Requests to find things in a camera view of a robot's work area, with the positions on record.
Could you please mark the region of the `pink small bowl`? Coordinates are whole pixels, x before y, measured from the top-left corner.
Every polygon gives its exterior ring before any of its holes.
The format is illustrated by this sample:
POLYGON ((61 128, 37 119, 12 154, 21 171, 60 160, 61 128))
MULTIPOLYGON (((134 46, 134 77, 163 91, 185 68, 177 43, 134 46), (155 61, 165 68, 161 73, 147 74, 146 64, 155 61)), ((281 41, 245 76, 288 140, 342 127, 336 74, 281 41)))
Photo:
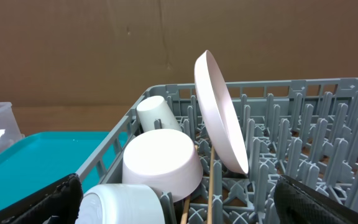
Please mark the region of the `pink small bowl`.
POLYGON ((195 144, 181 131, 147 131, 131 140, 124 150, 123 184, 145 184, 158 196, 170 192, 177 202, 191 195, 202 178, 195 144))

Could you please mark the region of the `pink plate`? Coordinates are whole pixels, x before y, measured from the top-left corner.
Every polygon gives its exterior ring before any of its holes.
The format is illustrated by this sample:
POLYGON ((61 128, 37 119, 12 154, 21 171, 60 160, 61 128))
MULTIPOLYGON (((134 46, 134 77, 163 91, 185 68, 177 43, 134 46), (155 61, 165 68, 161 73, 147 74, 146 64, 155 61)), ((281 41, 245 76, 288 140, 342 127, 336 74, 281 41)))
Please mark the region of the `pink plate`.
POLYGON ((226 82, 209 50, 195 62, 195 89, 204 125, 223 164, 232 172, 249 173, 246 145, 226 82))

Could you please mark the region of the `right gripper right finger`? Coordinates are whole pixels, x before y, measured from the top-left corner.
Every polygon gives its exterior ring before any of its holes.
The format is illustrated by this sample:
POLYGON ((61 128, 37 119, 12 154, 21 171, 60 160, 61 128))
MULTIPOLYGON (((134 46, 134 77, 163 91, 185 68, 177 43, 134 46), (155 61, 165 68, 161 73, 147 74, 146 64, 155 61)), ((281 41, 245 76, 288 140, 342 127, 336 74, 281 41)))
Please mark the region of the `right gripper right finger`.
POLYGON ((281 223, 358 224, 358 213, 305 184, 281 175, 273 201, 281 223))

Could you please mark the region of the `grey bowl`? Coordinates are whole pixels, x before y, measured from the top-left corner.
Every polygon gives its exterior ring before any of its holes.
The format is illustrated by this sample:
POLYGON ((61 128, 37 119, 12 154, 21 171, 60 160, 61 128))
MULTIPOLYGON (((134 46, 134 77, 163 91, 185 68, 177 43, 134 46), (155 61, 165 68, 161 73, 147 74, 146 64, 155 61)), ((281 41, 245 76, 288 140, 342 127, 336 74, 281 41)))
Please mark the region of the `grey bowl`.
POLYGON ((165 223, 155 192, 143 184, 99 184, 83 196, 76 224, 165 223))

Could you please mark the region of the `wooden chopstick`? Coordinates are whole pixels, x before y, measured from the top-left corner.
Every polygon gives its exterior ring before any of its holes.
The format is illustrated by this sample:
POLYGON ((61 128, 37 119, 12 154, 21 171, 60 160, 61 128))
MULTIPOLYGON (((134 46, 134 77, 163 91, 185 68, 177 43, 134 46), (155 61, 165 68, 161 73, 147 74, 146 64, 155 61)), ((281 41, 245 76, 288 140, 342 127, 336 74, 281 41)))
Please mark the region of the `wooden chopstick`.
POLYGON ((183 213, 181 215, 181 221, 180 224, 187 224, 188 221, 188 212, 189 212, 189 208, 190 208, 190 199, 191 196, 187 196, 187 198, 185 199, 184 202, 184 206, 183 206, 183 213))
POLYGON ((208 213, 207 224, 213 224, 213 195, 214 195, 214 158, 215 150, 211 147, 210 164, 209 164, 209 189, 208 189, 208 213))

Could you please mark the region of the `white cup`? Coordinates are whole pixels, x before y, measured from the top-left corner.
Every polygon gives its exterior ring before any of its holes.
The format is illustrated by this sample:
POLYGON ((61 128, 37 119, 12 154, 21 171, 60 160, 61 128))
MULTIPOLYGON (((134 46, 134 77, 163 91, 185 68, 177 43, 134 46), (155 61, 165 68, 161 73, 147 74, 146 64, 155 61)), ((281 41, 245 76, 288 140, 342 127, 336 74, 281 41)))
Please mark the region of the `white cup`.
POLYGON ((141 101, 136 107, 140 123, 144 132, 155 129, 156 119, 161 120, 163 129, 181 131, 173 112, 162 96, 151 96, 141 101))

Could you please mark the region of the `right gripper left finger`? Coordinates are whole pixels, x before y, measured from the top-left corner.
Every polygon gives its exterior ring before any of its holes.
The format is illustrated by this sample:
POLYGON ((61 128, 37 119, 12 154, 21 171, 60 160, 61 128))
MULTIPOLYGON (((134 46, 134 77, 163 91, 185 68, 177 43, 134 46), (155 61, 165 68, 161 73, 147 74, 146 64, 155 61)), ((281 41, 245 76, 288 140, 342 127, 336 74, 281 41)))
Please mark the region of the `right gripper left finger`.
POLYGON ((0 224, 74 223, 78 218, 83 189, 76 173, 0 210, 0 224))

